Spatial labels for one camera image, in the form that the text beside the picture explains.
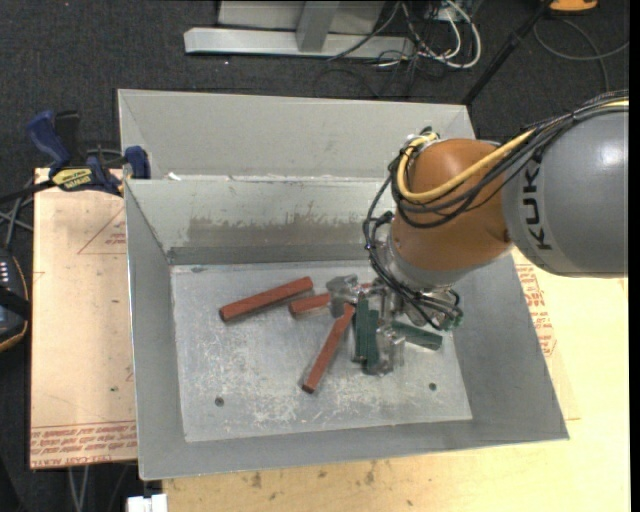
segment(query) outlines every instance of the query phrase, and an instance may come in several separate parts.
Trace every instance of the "cable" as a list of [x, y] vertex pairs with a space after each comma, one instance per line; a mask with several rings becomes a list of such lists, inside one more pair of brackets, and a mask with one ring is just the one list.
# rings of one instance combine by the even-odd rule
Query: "cable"
[[345, 51], [343, 51], [343, 52], [341, 52], [341, 53], [339, 53], [337, 55], [329, 57], [327, 59], [327, 61], [333, 61], [333, 60], [341, 59], [342, 57], [346, 57], [347, 55], [355, 52], [358, 48], [362, 47], [364, 44], [369, 42], [375, 36], [377, 36], [380, 32], [382, 32], [385, 28], [387, 28], [389, 26], [389, 24], [393, 21], [393, 18], [396, 17], [398, 9], [400, 8], [400, 3], [401, 2], [396, 2], [395, 3], [395, 5], [393, 6], [393, 10], [391, 11], [391, 14], [389, 15], [387, 20], [379, 28], [377, 28], [376, 30], [371, 32], [371, 34], [369, 34], [364, 39], [362, 39], [358, 44], [352, 46], [351, 48], [349, 48], [349, 49], [347, 49], [347, 50], [345, 50]]
[[[482, 176], [478, 180], [475, 185], [469, 187], [464, 192], [458, 193], [455, 196], [451, 196], [451, 193], [455, 191], [455, 186], [458, 186], [461, 183], [460, 180], [456, 180], [455, 178], [445, 183], [446, 187], [443, 189], [447, 190], [445, 193], [437, 195], [437, 197], [428, 200], [423, 198], [420, 200], [420, 202], [416, 202], [412, 198], [404, 196], [400, 189], [398, 180], [393, 180], [391, 182], [391, 192], [393, 199], [398, 206], [398, 213], [408, 224], [416, 228], [437, 227], [444, 224], [445, 222], [449, 222], [465, 211], [478, 208], [485, 204], [504, 186], [507, 181], [511, 180], [515, 174], [518, 174], [526, 166], [521, 165], [513, 174], [509, 176], [509, 178], [507, 178], [507, 180], [504, 180], [501, 185], [496, 187], [496, 189], [491, 192], [490, 196], [488, 198], [485, 198], [482, 203], [472, 205], [478, 194], [481, 191], [485, 190], [490, 183], [492, 183], [498, 177], [502, 176], [505, 172], [513, 169], [513, 166], [523, 158], [526, 158], [527, 161], [532, 158], [532, 156], [533, 158], [536, 158], [536, 154], [539, 155], [539, 153], [542, 152], [545, 147], [555, 141], [558, 137], [564, 134], [575, 124], [602, 113], [610, 111], [626, 111], [628, 110], [628, 106], [628, 91], [605, 93], [597, 98], [594, 98], [593, 100], [590, 100], [587, 103], [584, 103], [573, 112], [563, 114], [561, 116], [557, 116], [555, 118], [540, 122], [537, 125], [528, 127], [525, 133], [514, 138], [512, 141], [510, 141], [510, 143], [507, 143], [494, 152], [490, 153], [490, 155], [493, 155], [502, 150], [502, 157], [497, 163], [491, 164], [493, 166], [486, 172], [484, 176]], [[518, 139], [523, 136], [527, 136], [523, 143], [515, 144], [515, 147], [512, 146], [512, 150], [505, 151], [505, 149], [510, 146], [511, 143], [517, 142]], [[404, 162], [403, 165], [406, 166], [406, 161], [412, 158], [414, 150], [415, 149], [409, 149], [405, 146], [405, 148], [400, 151], [399, 156], [396, 157], [396, 159], [389, 165], [389, 171], [392, 173], [392, 176], [402, 176], [404, 178], [404, 174], [400, 169], [400, 163]], [[470, 176], [470, 171], [473, 170], [475, 165], [469, 167], [460, 176]], [[434, 213], [441, 216], [441, 218], [431, 222], [420, 223], [409, 218], [407, 212], [418, 214]]]
[[[396, 10], [396, 7], [398, 9], [402, 8], [402, 10], [404, 11], [404, 18], [406, 19], [407, 24], [407, 34], [404, 38], [403, 48], [401, 50], [383, 51], [378, 55], [376, 59], [365, 61], [365, 64], [372, 65], [379, 71], [389, 71], [389, 76], [384, 81], [384, 83], [380, 87], [373, 87], [373, 85], [369, 83], [369, 81], [364, 76], [355, 72], [354, 70], [330, 69], [321, 72], [318, 77], [316, 77], [316, 81], [314, 84], [314, 95], [316, 97], [320, 96], [317, 89], [321, 78], [329, 73], [343, 73], [357, 78], [363, 84], [363, 87], [366, 87], [369, 93], [371, 93], [371, 95], [376, 99], [383, 97], [389, 98], [389, 90], [394, 85], [394, 83], [399, 81], [400, 79], [405, 81], [406, 85], [401, 93], [394, 96], [405, 99], [411, 93], [411, 90], [417, 78], [428, 80], [441, 80], [442, 78], [444, 78], [447, 69], [449, 69], [445, 62], [453, 58], [455, 55], [462, 53], [462, 34], [460, 33], [459, 26], [453, 23], [452, 20], [448, 21], [448, 23], [452, 25], [452, 28], [448, 27], [448, 33], [453, 32], [456, 35], [455, 47], [445, 51], [435, 50], [432, 45], [436, 35], [435, 28], [443, 25], [441, 22], [436, 21], [435, 19], [438, 13], [437, 6], [429, 7], [429, 11], [427, 11], [427, 14], [424, 18], [416, 18], [411, 13], [410, 8], [407, 7], [406, 2], [399, 2], [397, 4], [394, 4], [393, 10], [390, 13], [393, 16], [395, 16], [394, 11]], [[383, 23], [383, 26], [387, 22], [389, 22], [389, 19], [395, 18], [391, 18], [391, 16], [389, 16]], [[442, 57], [442, 61], [418, 54], [418, 47], [422, 49], [430, 49], [434, 55]], [[333, 60], [337, 57], [339, 56], [335, 56], [328, 60]], [[438, 69], [442, 71], [439, 73], [430, 72], [431, 67], [427, 66], [427, 63], [437, 63]]]
[[98, 155], [102, 153], [106, 155], [116, 155], [116, 157], [118, 158], [122, 157], [122, 151], [120, 151], [119, 149], [103, 148], [101, 146], [98, 146], [97, 148], [87, 149], [85, 153], [87, 155]]
[[486, 169], [487, 167], [490, 167], [496, 161], [503, 158], [512, 149], [524, 143], [531, 136], [533, 132], [534, 130], [529, 130], [521, 135], [518, 135], [516, 138], [509, 141], [507, 144], [504, 144], [499, 148], [497, 148], [496, 150], [492, 151], [487, 156], [485, 156], [484, 158], [482, 158], [481, 160], [473, 164], [471, 167], [467, 168], [465, 171], [453, 177], [446, 183], [443, 183], [439, 187], [436, 187], [432, 190], [428, 190], [426, 192], [414, 193], [414, 192], [411, 192], [407, 187], [407, 184], [405, 181], [406, 180], [405, 170], [406, 170], [407, 163], [409, 162], [409, 158], [411, 154], [414, 152], [415, 148], [424, 144], [424, 142], [426, 142], [425, 137], [417, 137], [407, 145], [407, 149], [410, 149], [410, 151], [405, 152], [400, 158], [400, 162], [398, 163], [398, 169], [396, 171], [396, 183], [398, 185], [398, 189], [400, 190], [400, 193], [402, 194], [403, 197], [405, 197], [406, 199], [410, 199], [412, 201], [428, 201], [430, 199], [436, 199], [438, 197], [441, 197], [443, 194], [445, 194], [446, 192], [449, 192], [451, 189], [453, 189], [463, 181], [466, 181], [474, 174], [478, 173], [483, 169]]
[[[27, 189], [31, 186], [31, 184], [33, 183], [33, 178], [30, 178], [26, 184], [24, 185], [24, 189]], [[29, 230], [31, 232], [33, 232], [33, 226], [22, 222], [20, 220], [18, 220], [18, 215], [20, 214], [20, 211], [22, 210], [22, 208], [24, 208], [25, 206], [27, 206], [28, 204], [30, 204], [32, 202], [31, 198], [27, 198], [24, 199], [22, 197], [18, 197], [13, 205], [13, 208], [11, 209], [10, 213], [6, 214], [3, 212], [0, 212], [0, 224], [7, 222], [7, 233], [5, 235], [5, 240], [4, 240], [4, 246], [5, 247], [10, 247], [11, 246], [11, 242], [13, 240], [13, 235], [15, 232], [15, 227], [19, 226], [23, 229]]]
[[[582, 36], [584, 36], [584, 38], [589, 42], [589, 44], [591, 45], [592, 48], [594, 48], [594, 49], [596, 48], [595, 44], [593, 43], [593, 40], [589, 37], [589, 35], [584, 30], [582, 30], [580, 27], [578, 27], [578, 25], [576, 25], [575, 23], [570, 22], [569, 20], [561, 19], [561, 20], [558, 20], [558, 21], [562, 21], [566, 25], [569, 25], [570, 27], [573, 27], [574, 29], [576, 29], [578, 32], [580, 32], [580, 34], [582, 34]], [[596, 52], [597, 55], [582, 57], [582, 56], [579, 56], [579, 55], [569, 55], [569, 54], [566, 54], [566, 53], [562, 53], [562, 52], [559, 52], [558, 50], [555, 50], [552, 47], [550, 47], [547, 43], [542, 41], [542, 39], [540, 38], [540, 35], [538, 34], [537, 25], [535, 25], [533, 27], [533, 34], [535, 35], [536, 40], [538, 41], [538, 43], [540, 43], [540, 45], [545, 50], [547, 50], [549, 53], [552, 53], [556, 57], [560, 57], [562, 59], [567, 59], [567, 60], [591, 61], [591, 60], [605, 59], [607, 57], [611, 57], [612, 55], [620, 53], [627, 46], [629, 46], [629, 41], [627, 41], [626, 43], [622, 44], [622, 46], [619, 46], [618, 48], [616, 48], [614, 50], [611, 50], [611, 51], [608, 51], [606, 53]]]
[[434, 297], [429, 297], [421, 291], [415, 291], [410, 289], [408, 286], [402, 284], [397, 279], [395, 279], [389, 272], [387, 272], [380, 262], [380, 258], [377, 252], [377, 239], [376, 232], [379, 226], [383, 224], [387, 224], [391, 221], [393, 215], [391, 212], [386, 212], [382, 217], [375, 218], [373, 217], [373, 212], [382, 197], [382, 194], [387, 189], [389, 184], [392, 182], [392, 174], [390, 174], [385, 180], [380, 190], [378, 190], [376, 196], [371, 202], [371, 206], [369, 207], [369, 211], [367, 213], [367, 217], [362, 223], [362, 229], [365, 236], [365, 247], [369, 251], [369, 262], [371, 264], [372, 269], [376, 272], [378, 277], [396, 294], [398, 294], [405, 302], [411, 304], [415, 310], [422, 316], [425, 322], [429, 323], [434, 329], [443, 330], [447, 328], [447, 324], [436, 323], [424, 310], [423, 308], [429, 308], [437, 313], [442, 313], [450, 322], [455, 323], [459, 321], [462, 317], [462, 310], [458, 307], [459, 296], [457, 293], [451, 290], [451, 295], [454, 297], [454, 303], [447, 303], [446, 301], [442, 301], [436, 299]]
[[545, 50], [547, 50], [549, 53], [555, 55], [556, 57], [560, 57], [562, 59], [578, 61], [578, 62], [597, 60], [600, 63], [600, 69], [602, 70], [602, 76], [604, 78], [605, 91], [609, 91], [610, 90], [609, 74], [607, 73], [607, 67], [604, 64], [604, 59], [606, 57], [610, 57], [610, 56], [615, 55], [616, 53], [624, 50], [629, 45], [629, 41], [624, 43], [622, 46], [616, 48], [615, 50], [612, 50], [612, 51], [606, 52], [606, 53], [600, 53], [600, 50], [598, 49], [596, 44], [593, 42], [593, 39], [591, 39], [591, 37], [589, 37], [589, 34], [587, 34], [584, 30], [582, 30], [578, 25], [576, 25], [575, 23], [572, 23], [572, 22], [570, 22], [568, 20], [564, 20], [564, 19], [560, 20], [560, 21], [562, 21], [565, 25], [568, 25], [568, 26], [572, 27], [574, 30], [576, 30], [578, 33], [580, 33], [580, 35], [582, 35], [582, 37], [584, 37], [584, 39], [587, 41], [587, 43], [589, 43], [589, 45], [593, 49], [595, 55], [593, 55], [591, 57], [580, 57], [580, 56], [576, 56], [576, 55], [568, 55], [568, 54], [565, 54], [565, 53], [561, 53], [561, 52], [551, 48], [544, 41], [542, 41], [542, 39], [540, 38], [540, 34], [538, 34], [538, 27], [537, 27], [537, 24], [536, 24], [533, 27], [533, 35], [535, 36], [535, 38], [538, 41], [538, 43], [540, 43], [540, 45]]
[[116, 486], [111, 493], [111, 498], [109, 498], [109, 504], [107, 505], [106, 512], [111, 512], [113, 510], [113, 506], [116, 504], [116, 498], [118, 497], [118, 491], [120, 490], [120, 486], [122, 485], [122, 481], [124, 480], [124, 476], [127, 474], [129, 467], [130, 466], [128, 464], [125, 464], [124, 469], [120, 473]]
[[454, 29], [454, 33], [456, 35], [456, 49], [451, 51], [451, 52], [443, 52], [441, 54], [435, 53], [430, 46], [426, 45], [425, 42], [419, 38], [419, 36], [417, 35], [415, 29], [413, 28], [411, 21], [409, 19], [409, 13], [408, 10], [406, 8], [406, 6], [403, 6], [403, 10], [405, 11], [405, 15], [407, 18], [407, 24], [409, 26], [409, 30], [413, 33], [413, 35], [415, 37], [418, 38], [418, 46], [420, 47], [420, 49], [418, 50], [417, 54], [420, 57], [424, 57], [427, 59], [431, 59], [431, 60], [435, 60], [437, 62], [440, 62], [442, 64], [444, 64], [445, 66], [447, 66], [448, 68], [453, 68], [453, 69], [469, 69], [473, 66], [475, 66], [478, 61], [480, 60], [480, 57], [482, 56], [482, 41], [480, 38], [480, 33], [478, 32], [478, 29], [476, 28], [475, 24], [471, 21], [471, 18], [469, 17], [469, 15], [462, 9], [460, 8], [455, 2], [453, 2], [452, 0], [446, 0], [447, 5], [449, 5], [451, 8], [455, 9], [460, 16], [462, 17], [462, 19], [469, 25], [469, 27], [471, 28], [471, 33], [473, 35], [473, 41], [475, 42], [475, 56], [473, 57], [473, 59], [467, 63], [455, 63], [455, 62], [451, 62], [451, 59], [453, 57], [455, 57], [456, 55], [458, 55], [458, 53], [460, 52], [462, 43], [462, 37], [460, 35], [460, 32], [458, 31], [458, 27], [456, 25], [456, 23], [451, 19], [451, 16], [449, 15], [449, 13], [447, 12], [447, 16], [449, 18], [449, 23], [453, 26]]

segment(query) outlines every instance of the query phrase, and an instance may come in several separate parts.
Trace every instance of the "red wooden stick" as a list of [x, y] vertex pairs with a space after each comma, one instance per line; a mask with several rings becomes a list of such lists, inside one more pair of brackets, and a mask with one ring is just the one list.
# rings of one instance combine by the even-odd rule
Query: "red wooden stick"
[[315, 309], [320, 309], [329, 304], [331, 295], [328, 293], [322, 293], [320, 295], [314, 295], [312, 297], [305, 297], [304, 299], [297, 299], [289, 303], [289, 313], [293, 316], [300, 316], [304, 313], [309, 313]]
[[313, 289], [313, 281], [310, 277], [303, 277], [276, 288], [246, 297], [237, 302], [222, 306], [219, 310], [220, 318], [224, 322], [238, 318], [239, 316], [254, 313], [262, 308], [271, 306], [283, 300], [294, 297], [300, 293]]
[[309, 372], [307, 380], [305, 380], [302, 385], [302, 389], [307, 393], [313, 393], [318, 387], [320, 379], [329, 366], [331, 359], [333, 359], [333, 354], [335, 354], [335, 351], [338, 348], [342, 334], [347, 327], [349, 327], [349, 322], [351, 321], [351, 317], [355, 311], [356, 308], [351, 304], [345, 304], [344, 314], [334, 322], [331, 332], [327, 337], [327, 341], [324, 342], [324, 346], [322, 347], [320, 354], [318, 354], [316, 362], [313, 364], [313, 368], [311, 368], [311, 372]]

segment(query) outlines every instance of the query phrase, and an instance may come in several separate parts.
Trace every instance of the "cardboard sheet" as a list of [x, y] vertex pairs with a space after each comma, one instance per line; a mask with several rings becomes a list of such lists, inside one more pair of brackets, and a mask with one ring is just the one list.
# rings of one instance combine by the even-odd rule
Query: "cardboard sheet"
[[567, 378], [562, 351], [558, 345], [558, 339], [553, 327], [554, 313], [549, 311], [549, 306], [545, 300], [545, 290], [540, 285], [541, 280], [544, 282], [545, 279], [548, 280], [549, 278], [551, 278], [551, 282], [554, 282], [555, 276], [551, 276], [551, 274], [536, 267], [517, 249], [513, 249], [511, 255], [520, 278], [522, 291], [531, 313], [531, 320], [536, 330], [542, 353], [547, 362], [547, 368], [553, 380], [553, 388], [560, 402], [562, 415], [567, 421], [579, 419], [578, 405], [571, 383]]
[[124, 202], [34, 198], [30, 467], [135, 459]]

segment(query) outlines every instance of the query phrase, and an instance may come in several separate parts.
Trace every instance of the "blue clamp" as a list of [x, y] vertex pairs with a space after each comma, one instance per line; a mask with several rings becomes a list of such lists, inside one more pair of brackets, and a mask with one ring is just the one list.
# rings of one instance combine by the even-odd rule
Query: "blue clamp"
[[[95, 156], [89, 156], [85, 165], [70, 166], [71, 153], [65, 148], [54, 127], [54, 114], [47, 110], [36, 115], [27, 124], [27, 134], [36, 147], [53, 159], [49, 167], [49, 180], [69, 192], [96, 190], [117, 196], [122, 195], [122, 180], [103, 167]], [[122, 163], [131, 166], [131, 177], [151, 178], [149, 160], [140, 146], [125, 150]]]

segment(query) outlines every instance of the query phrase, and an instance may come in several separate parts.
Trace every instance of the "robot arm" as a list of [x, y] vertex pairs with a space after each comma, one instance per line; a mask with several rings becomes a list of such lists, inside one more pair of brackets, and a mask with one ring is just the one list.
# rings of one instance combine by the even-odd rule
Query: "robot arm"
[[[628, 109], [626, 91], [606, 94], [499, 147], [429, 130], [410, 140], [364, 223], [371, 265], [396, 297], [383, 318], [454, 327], [452, 286], [513, 245], [552, 273], [624, 275]], [[389, 186], [395, 214], [375, 217]]]

